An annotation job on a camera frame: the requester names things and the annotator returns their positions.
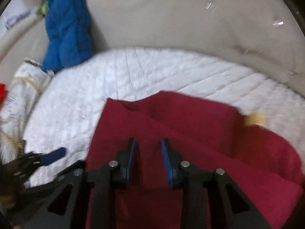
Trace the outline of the dark red garment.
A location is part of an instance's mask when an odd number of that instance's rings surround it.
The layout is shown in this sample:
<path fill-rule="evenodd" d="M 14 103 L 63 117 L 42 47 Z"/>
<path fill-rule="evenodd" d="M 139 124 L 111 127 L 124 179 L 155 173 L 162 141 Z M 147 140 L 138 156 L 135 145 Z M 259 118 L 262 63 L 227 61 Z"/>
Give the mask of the dark red garment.
<path fill-rule="evenodd" d="M 116 192 L 117 227 L 180 227 L 182 192 L 168 186 L 162 139 L 200 168 L 224 169 L 272 228 L 283 227 L 304 192 L 302 161 L 284 138 L 244 120 L 227 104 L 172 92 L 135 102 L 108 99 L 87 169 L 113 160 L 130 138 L 138 143 L 132 182 Z"/>

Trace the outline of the white quilted bedspread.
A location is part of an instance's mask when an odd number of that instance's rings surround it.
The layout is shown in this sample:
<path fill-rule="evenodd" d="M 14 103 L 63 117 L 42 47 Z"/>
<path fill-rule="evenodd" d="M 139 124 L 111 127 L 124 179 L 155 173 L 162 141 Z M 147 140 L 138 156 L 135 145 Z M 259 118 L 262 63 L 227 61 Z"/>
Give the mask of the white quilted bedspread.
<path fill-rule="evenodd" d="M 40 168 L 30 186 L 51 182 L 86 158 L 108 98 L 136 101 L 162 90 L 228 103 L 243 114 L 262 112 L 268 129 L 304 157 L 304 98 L 286 85 L 250 67 L 199 53 L 114 49 L 58 72 L 40 96 L 24 132 L 26 151 L 64 147 L 67 155 Z"/>

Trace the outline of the white gold-trimmed pillow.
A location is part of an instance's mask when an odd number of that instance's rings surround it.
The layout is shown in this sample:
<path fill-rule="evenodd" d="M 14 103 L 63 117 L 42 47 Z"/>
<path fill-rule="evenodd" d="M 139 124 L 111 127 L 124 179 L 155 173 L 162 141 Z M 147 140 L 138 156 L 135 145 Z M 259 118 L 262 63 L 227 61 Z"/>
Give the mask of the white gold-trimmed pillow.
<path fill-rule="evenodd" d="M 54 71 L 25 59 L 15 72 L 1 108 L 1 161 L 7 164 L 24 154 L 23 134 L 36 102 L 49 86 Z"/>

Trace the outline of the yellow garment label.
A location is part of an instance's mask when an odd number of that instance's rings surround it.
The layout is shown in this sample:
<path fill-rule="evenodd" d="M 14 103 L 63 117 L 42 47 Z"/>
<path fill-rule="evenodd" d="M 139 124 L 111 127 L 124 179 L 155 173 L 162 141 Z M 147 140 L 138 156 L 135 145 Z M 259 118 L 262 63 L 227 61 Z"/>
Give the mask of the yellow garment label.
<path fill-rule="evenodd" d="M 254 112 L 245 117 L 245 125 L 246 126 L 261 126 L 264 127 L 266 125 L 266 117 L 261 112 Z"/>

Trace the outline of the blue knitted cloth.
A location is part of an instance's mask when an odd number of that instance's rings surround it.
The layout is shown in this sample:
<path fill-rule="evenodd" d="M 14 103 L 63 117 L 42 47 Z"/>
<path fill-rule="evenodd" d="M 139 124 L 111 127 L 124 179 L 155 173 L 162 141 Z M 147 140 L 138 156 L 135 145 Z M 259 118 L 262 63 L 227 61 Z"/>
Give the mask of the blue knitted cloth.
<path fill-rule="evenodd" d="M 47 0 L 45 17 L 49 39 L 41 69 L 58 71 L 92 58 L 91 17 L 86 0 Z"/>

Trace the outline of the beige tufted headboard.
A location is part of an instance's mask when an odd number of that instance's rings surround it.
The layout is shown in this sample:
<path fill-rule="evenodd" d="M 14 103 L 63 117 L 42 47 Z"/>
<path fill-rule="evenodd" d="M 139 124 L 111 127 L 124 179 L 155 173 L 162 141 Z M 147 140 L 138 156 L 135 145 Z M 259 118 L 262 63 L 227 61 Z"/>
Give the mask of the beige tufted headboard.
<path fill-rule="evenodd" d="M 304 94 L 304 0 L 86 0 L 94 50 L 177 48 L 248 65 Z"/>

